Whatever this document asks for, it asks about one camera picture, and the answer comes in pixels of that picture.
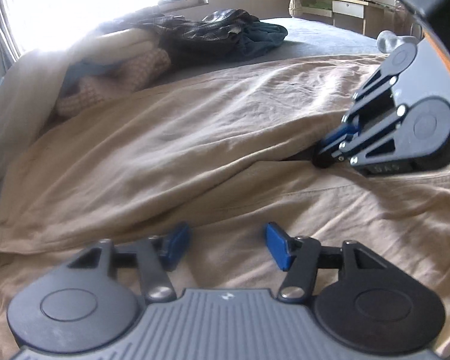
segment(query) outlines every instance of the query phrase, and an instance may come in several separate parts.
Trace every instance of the bed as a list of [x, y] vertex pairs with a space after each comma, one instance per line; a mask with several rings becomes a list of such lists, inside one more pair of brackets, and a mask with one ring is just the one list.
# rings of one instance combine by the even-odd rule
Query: bed
[[[289, 37], [268, 55], [172, 72], [53, 128], [9, 167], [0, 185], [0, 360], [17, 350], [5, 305], [25, 283], [93, 240], [128, 242], [183, 220], [194, 235], [171, 274], [178, 293], [276, 291], [283, 273], [263, 245], [269, 221], [326, 245], [358, 239], [444, 299], [437, 351], [450, 354], [450, 167], [364, 179], [346, 166], [279, 161], [339, 123], [384, 56], [353, 32], [270, 21]], [[321, 274], [317, 287], [333, 280]]]

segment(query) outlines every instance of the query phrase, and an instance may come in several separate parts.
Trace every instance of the white drawer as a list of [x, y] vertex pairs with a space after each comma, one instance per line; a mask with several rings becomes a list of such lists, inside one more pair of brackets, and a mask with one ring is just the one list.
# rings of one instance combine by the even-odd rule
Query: white drawer
[[361, 4], [347, 3], [345, 1], [332, 2], [332, 11], [343, 15], [360, 17], [363, 19], [364, 6]]

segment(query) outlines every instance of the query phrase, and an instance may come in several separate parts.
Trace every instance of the pile of clothes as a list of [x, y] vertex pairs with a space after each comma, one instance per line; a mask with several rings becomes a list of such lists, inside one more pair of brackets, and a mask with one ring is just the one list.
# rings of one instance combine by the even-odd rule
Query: pile of clothes
[[103, 23], [94, 33], [112, 35], [131, 29], [155, 34], [146, 49], [132, 49], [107, 61], [85, 59], [70, 66], [56, 102], [63, 117], [105, 100], [144, 89], [170, 68], [182, 69], [216, 61], [244, 61], [282, 44], [286, 28], [263, 23], [243, 9], [217, 11], [201, 21], [157, 14], [146, 8]]

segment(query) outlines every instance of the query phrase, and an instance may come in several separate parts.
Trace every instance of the metal screw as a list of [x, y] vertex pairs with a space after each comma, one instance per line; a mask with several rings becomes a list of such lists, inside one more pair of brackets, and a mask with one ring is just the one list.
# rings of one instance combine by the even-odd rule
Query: metal screw
[[148, 296], [152, 299], [165, 299], [172, 294], [173, 290], [170, 287], [157, 286], [148, 291]]
[[407, 112], [407, 106], [404, 104], [399, 105], [399, 107], [397, 108], [397, 116], [402, 117], [403, 115], [405, 115], [405, 112]]
[[285, 299], [300, 299], [305, 295], [305, 291], [300, 287], [285, 287], [280, 291], [280, 296]]

